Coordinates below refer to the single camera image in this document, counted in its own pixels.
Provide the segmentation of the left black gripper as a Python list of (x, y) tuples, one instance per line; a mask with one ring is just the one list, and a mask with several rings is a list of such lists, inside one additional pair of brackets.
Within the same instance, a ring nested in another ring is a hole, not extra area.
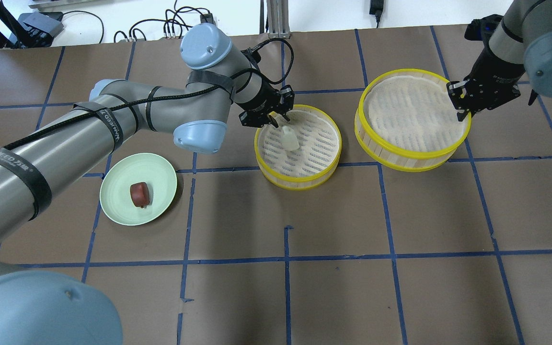
[(249, 72), (250, 78), (237, 94), (246, 89), (252, 92), (252, 98), (247, 101), (236, 101), (242, 109), (239, 120), (242, 126), (261, 128), (265, 125), (272, 125), (279, 128), (276, 115), (281, 115), (285, 121), (290, 122), (289, 112), (294, 107), (294, 91), (291, 85), (285, 85), (280, 90), (273, 87), (260, 72)]

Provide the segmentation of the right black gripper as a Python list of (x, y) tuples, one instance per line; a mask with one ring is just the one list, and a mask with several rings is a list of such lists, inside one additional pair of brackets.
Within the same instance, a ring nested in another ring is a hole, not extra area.
[[(469, 113), (490, 111), (519, 97), (520, 78), (520, 64), (504, 61), (485, 47), (462, 81), (447, 83), (447, 94), (457, 111), (458, 122), (463, 122)], [(538, 97), (539, 93), (532, 87), (528, 106)]]

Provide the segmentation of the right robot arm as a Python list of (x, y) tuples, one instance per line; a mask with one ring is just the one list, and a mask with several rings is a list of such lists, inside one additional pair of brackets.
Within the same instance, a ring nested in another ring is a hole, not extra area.
[(483, 49), (462, 81), (449, 81), (447, 94), (458, 121), (518, 98), (528, 76), (529, 104), (552, 98), (552, 0), (515, 0), (504, 15), (473, 20), (464, 33)]

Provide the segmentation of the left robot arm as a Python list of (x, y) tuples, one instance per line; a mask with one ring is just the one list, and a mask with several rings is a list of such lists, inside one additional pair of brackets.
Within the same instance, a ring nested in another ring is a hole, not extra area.
[[(246, 127), (275, 125), (293, 109), (293, 88), (259, 72), (259, 49), (244, 51), (214, 24), (188, 31), (180, 52), (191, 69), (183, 90), (101, 80), (87, 102), (59, 120), (0, 147), (0, 243), (42, 214), (140, 129), (171, 133), (176, 146), (201, 154), (223, 144), (230, 107)], [(121, 345), (110, 299), (68, 275), (0, 262), (0, 345)]]

